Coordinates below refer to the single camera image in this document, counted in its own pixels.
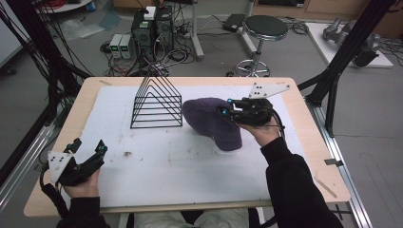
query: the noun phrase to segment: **wooden table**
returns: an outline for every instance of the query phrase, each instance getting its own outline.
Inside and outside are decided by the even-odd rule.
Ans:
[[[74,106],[67,117],[65,125],[53,146],[53,151],[63,151],[68,143],[82,134],[86,120],[102,86],[138,86],[143,78],[109,78],[94,77],[86,79],[77,96]],[[326,202],[346,202],[350,193],[335,165],[326,165],[324,160],[332,158],[317,126],[309,112],[294,80],[290,78],[226,78],[226,77],[169,77],[174,86],[250,86],[254,82],[262,84],[287,84],[291,89],[281,94],[285,106],[294,123],[295,130],[309,165],[317,180],[317,187]],[[48,172],[45,182],[49,180]],[[270,206],[271,202],[231,202],[199,203],[192,205],[146,206],[125,208],[102,208],[102,213],[127,213],[163,210],[191,210],[223,207],[258,207]],[[24,213],[27,217],[57,216],[57,211],[50,199],[42,193],[39,182],[35,185]]]

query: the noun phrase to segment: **purple hat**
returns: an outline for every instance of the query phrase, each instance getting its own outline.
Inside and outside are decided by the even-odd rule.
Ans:
[[[220,115],[219,106],[233,109],[219,98],[199,98],[184,102],[182,112],[187,123],[199,134],[213,138],[220,150],[239,149],[242,147],[240,128]]]

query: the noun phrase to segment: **person's left hand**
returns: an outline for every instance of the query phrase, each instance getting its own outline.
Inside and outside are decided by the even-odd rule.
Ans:
[[[95,171],[87,182],[80,183],[76,186],[63,186],[66,193],[71,198],[95,198],[99,197],[98,192],[98,176],[100,169]]]

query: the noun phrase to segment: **hand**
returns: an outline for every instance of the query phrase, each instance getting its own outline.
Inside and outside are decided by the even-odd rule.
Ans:
[[[240,123],[237,123],[237,125],[249,131],[255,137],[256,142],[258,142],[260,146],[265,146],[279,137],[278,124],[273,117],[269,123],[263,126],[251,126]]]
[[[95,198],[99,197],[98,192],[98,176],[100,175],[100,169],[95,171],[89,179],[76,186],[63,186],[66,193],[71,198]]]

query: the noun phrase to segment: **stool seat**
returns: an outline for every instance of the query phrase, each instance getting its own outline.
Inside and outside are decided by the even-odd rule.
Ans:
[[[278,41],[287,35],[288,28],[276,17],[255,15],[246,18],[244,30],[261,40]]]

